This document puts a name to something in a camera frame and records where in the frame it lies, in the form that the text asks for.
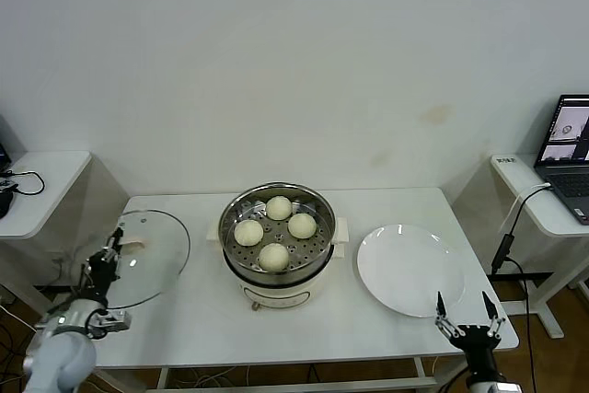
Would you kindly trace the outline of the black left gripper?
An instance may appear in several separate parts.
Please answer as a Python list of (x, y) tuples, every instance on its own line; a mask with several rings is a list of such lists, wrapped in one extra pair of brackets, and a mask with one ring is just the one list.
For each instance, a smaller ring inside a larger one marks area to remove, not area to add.
[(117, 269), (120, 267), (123, 235), (123, 229), (118, 226), (107, 239), (106, 245), (87, 259), (80, 286), (82, 298), (101, 304), (108, 303), (110, 286), (119, 278)]

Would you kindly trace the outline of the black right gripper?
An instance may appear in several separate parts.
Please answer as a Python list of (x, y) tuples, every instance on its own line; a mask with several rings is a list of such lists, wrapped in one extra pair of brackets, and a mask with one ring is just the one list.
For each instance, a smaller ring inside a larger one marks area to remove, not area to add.
[(483, 326), (457, 326), (448, 316), (445, 302), (437, 292), (435, 326), (450, 343), (466, 356), (468, 382), (499, 382), (502, 374), (497, 368), (493, 350), (500, 342), (500, 330), (505, 318), (499, 315), (497, 306), (485, 291), (481, 292), (488, 323)]

